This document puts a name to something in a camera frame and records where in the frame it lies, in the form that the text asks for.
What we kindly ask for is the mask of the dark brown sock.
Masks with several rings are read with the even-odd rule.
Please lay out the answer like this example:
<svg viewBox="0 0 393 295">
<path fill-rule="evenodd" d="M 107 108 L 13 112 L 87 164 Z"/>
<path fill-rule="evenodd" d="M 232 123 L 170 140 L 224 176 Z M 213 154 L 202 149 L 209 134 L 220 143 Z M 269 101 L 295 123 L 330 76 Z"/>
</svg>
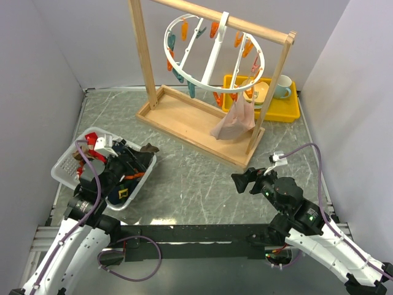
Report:
<svg viewBox="0 0 393 295">
<path fill-rule="evenodd" d="M 145 146 L 142 146 L 139 150 L 140 152 L 149 152 L 149 153 L 157 153 L 159 152 L 159 148 L 156 146 L 151 145 L 150 143 L 147 143 Z"/>
</svg>

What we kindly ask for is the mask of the pale pink sock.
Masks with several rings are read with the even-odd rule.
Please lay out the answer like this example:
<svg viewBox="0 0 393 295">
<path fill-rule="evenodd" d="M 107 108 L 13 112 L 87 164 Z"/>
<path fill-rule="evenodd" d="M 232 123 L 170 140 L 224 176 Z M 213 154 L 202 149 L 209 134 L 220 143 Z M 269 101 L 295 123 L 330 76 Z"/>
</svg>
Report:
<svg viewBox="0 0 393 295">
<path fill-rule="evenodd" d="M 235 140 L 253 129 L 255 127 L 254 104 L 254 97 L 251 102 L 248 102 L 244 95 L 240 95 L 233 102 L 229 112 L 209 134 L 217 140 Z"/>
</svg>

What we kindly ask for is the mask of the white round clip hanger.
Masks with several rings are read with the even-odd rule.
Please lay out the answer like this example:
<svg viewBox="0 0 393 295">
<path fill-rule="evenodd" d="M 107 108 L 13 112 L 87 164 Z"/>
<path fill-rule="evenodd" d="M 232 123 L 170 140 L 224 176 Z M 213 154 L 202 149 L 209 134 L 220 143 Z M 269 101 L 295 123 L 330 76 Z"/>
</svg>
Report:
<svg viewBox="0 0 393 295">
<path fill-rule="evenodd" d="M 186 37 L 188 32 L 188 22 L 187 20 L 190 18 L 195 18 L 198 20 L 196 27 L 193 29 L 192 37 L 189 40 L 188 46 L 184 50 L 184 54 L 180 61 L 176 61 L 174 59 L 174 45 L 176 43 L 176 36 L 173 33 L 173 28 L 177 26 L 179 23 L 182 24 L 181 36 Z M 229 13 L 223 12 L 222 16 L 219 18 L 219 22 L 217 23 L 216 33 L 214 34 L 214 44 L 211 49 L 211 53 L 205 67 L 203 76 L 200 80 L 194 78 L 192 75 L 186 73 L 184 71 L 185 62 L 187 61 L 190 51 L 194 45 L 196 39 L 198 39 L 204 30 L 201 28 L 203 22 L 205 21 L 204 17 L 197 16 L 194 14 L 185 14 L 181 15 L 180 17 L 175 18 L 166 28 L 163 40 L 163 48 L 166 55 L 167 60 L 167 68 L 171 71 L 176 79 L 183 83 L 187 81 L 187 85 L 189 90 L 192 90 L 195 87 L 199 87 L 205 89 L 210 92 L 218 92 L 221 90 L 220 87 L 215 87 L 210 84 L 210 80 L 220 54 L 221 46 L 225 38 L 225 33 L 228 28 L 228 20 L 229 20 Z M 237 48 L 238 56 L 235 62 L 235 66 L 233 69 L 232 79 L 230 82 L 230 86 L 224 89 L 224 93 L 238 93 L 241 91 L 246 91 L 248 89 L 253 88 L 253 86 L 257 83 L 257 81 L 262 77 L 263 71 L 265 69 L 265 57 L 262 52 L 262 49 L 259 43 L 256 41 L 253 35 L 246 33 L 245 31 L 242 32 L 242 35 L 238 37 L 240 40 L 239 45 Z M 251 69 L 251 81 L 243 86 L 238 86 L 236 84 L 236 78 L 239 73 L 239 67 L 243 58 L 246 57 L 249 52 L 254 49 L 256 50 L 256 58 L 254 64 Z"/>
</svg>

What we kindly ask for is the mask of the navy sock with buckle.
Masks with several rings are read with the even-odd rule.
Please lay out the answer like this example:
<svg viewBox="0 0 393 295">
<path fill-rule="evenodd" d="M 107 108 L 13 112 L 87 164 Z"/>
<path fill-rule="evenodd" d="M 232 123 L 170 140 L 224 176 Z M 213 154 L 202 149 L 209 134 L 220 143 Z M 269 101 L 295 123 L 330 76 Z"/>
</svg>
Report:
<svg viewBox="0 0 393 295">
<path fill-rule="evenodd" d="M 137 185 L 138 182 L 135 180 L 122 181 L 107 196 L 109 203 L 111 203 L 112 205 L 124 204 Z"/>
</svg>

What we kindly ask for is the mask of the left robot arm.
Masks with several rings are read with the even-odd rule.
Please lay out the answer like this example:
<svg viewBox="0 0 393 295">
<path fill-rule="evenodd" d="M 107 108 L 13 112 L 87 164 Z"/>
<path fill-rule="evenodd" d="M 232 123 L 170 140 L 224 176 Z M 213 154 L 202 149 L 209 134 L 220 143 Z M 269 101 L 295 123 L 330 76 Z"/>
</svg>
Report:
<svg viewBox="0 0 393 295">
<path fill-rule="evenodd" d="M 122 239 L 120 221 L 105 215 L 106 198 L 126 182 L 134 187 L 150 173 L 155 154 L 123 145 L 103 159 L 78 150 L 84 171 L 47 254 L 30 279 L 11 294 L 71 294 L 92 259 Z"/>
</svg>

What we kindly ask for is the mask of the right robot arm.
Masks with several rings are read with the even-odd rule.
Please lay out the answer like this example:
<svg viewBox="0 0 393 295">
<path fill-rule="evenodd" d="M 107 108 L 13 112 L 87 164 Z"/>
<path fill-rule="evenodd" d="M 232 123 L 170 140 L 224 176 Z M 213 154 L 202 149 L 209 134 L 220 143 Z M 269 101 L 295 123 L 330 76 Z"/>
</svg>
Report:
<svg viewBox="0 0 393 295">
<path fill-rule="evenodd" d="M 250 194 L 262 194 L 277 210 L 262 235 L 264 242 L 296 247 L 329 269 L 349 294 L 387 293 L 384 283 L 392 278 L 392 264 L 357 246 L 323 209 L 304 198 L 292 177 L 278 177 L 266 168 L 249 168 L 231 177 L 238 193 L 252 183 Z"/>
</svg>

